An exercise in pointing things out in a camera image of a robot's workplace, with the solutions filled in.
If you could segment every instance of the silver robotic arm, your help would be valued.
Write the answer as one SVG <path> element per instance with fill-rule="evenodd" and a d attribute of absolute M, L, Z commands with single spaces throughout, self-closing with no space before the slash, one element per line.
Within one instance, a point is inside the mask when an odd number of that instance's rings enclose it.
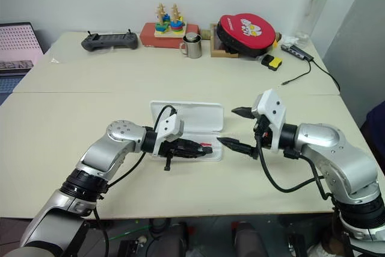
<path fill-rule="evenodd" d="M 307 158 L 314 163 L 325 178 L 343 230 L 349 235 L 354 250 L 378 256 L 385 253 L 385 207 L 377 182 L 375 159 L 349 144 L 334 126 L 285 123 L 286 108 L 272 90 L 259 95 L 252 107 L 236 108 L 233 112 L 257 119 L 254 134 L 264 148 L 272 152 L 281 149 L 285 156 L 290 152 L 291 156 Z M 258 146 L 251 147 L 232 138 L 219 140 L 230 149 L 253 158 L 262 153 Z"/>
<path fill-rule="evenodd" d="M 93 143 L 60 189 L 52 196 L 25 230 L 20 248 L 8 253 L 17 256 L 76 256 L 91 214 L 108 182 L 128 153 L 147 152 L 156 156 L 196 158 L 211 148 L 179 138 L 183 121 L 177 113 L 159 123 L 158 132 L 126 120 L 112 122 L 102 138 Z"/>

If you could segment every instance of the black game controller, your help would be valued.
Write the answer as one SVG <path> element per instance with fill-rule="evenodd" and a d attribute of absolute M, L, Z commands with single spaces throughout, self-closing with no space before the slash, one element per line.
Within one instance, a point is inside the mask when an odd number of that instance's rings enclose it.
<path fill-rule="evenodd" d="M 126 34 L 104 34 L 100 36 L 97 33 L 91 34 L 88 32 L 87 36 L 82 41 L 82 47 L 86 51 L 93 51 L 96 48 L 109 48 L 111 46 L 125 46 L 127 48 L 135 49 L 138 47 L 138 37 L 131 30 Z"/>

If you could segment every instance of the stainless steel cup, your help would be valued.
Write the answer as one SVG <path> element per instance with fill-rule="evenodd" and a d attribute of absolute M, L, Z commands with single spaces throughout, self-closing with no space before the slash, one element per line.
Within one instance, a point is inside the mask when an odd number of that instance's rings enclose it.
<path fill-rule="evenodd" d="M 183 42 L 180 43 L 179 49 L 181 53 L 190 58 L 199 58 L 202 56 L 202 37 L 196 33 L 186 33 Z"/>

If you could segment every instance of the water bottle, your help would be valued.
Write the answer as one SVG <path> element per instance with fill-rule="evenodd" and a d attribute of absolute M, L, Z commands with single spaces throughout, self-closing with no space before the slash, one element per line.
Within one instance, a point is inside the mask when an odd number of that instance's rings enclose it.
<path fill-rule="evenodd" d="M 309 43 L 310 35 L 324 9 L 326 0 L 308 0 L 305 6 L 301 22 L 295 36 L 298 38 L 297 45 L 304 48 Z"/>

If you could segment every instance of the beige table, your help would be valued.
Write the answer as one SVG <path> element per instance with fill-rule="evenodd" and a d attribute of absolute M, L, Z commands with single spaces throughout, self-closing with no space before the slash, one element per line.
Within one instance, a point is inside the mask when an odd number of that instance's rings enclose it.
<path fill-rule="evenodd" d="M 170 85 L 154 89 L 150 84 L 120 93 L 14 93 L 0 106 L 0 215 L 33 217 L 112 120 L 152 125 L 152 99 L 219 102 L 225 107 L 222 136 L 252 143 L 254 122 L 230 110 L 251 105 L 258 93 L 250 89 L 239 94 L 220 88 L 197 94 Z M 288 109 L 288 123 L 335 125 L 348 141 L 369 153 L 339 96 L 284 95 L 282 99 Z M 138 157 L 130 154 L 117 177 Z M 265 158 L 283 187 L 311 177 L 303 161 L 284 159 L 282 153 L 266 152 Z M 291 194 L 277 191 L 267 181 L 259 161 L 228 149 L 217 163 L 173 163 L 170 172 L 163 168 L 163 162 L 146 157 L 98 203 L 101 217 L 325 212 L 332 207 L 329 200 L 321 199 L 315 184 Z M 384 190 L 382 174 L 378 181 Z"/>
<path fill-rule="evenodd" d="M 329 76 L 313 66 L 310 74 L 281 86 L 308 70 L 308 64 L 280 48 L 271 54 L 283 59 L 273 72 L 251 58 L 211 58 L 209 41 L 202 43 L 203 56 L 186 58 L 178 49 L 145 48 L 136 50 L 87 52 L 81 45 L 84 33 L 65 33 L 43 59 L 27 74 L 14 92 L 122 92 L 151 90 L 156 97 L 169 98 L 164 87 L 172 87 L 200 101 L 206 94 L 227 91 L 255 97 L 269 88 L 280 95 L 338 95 Z M 306 49 L 325 69 L 312 44 Z"/>

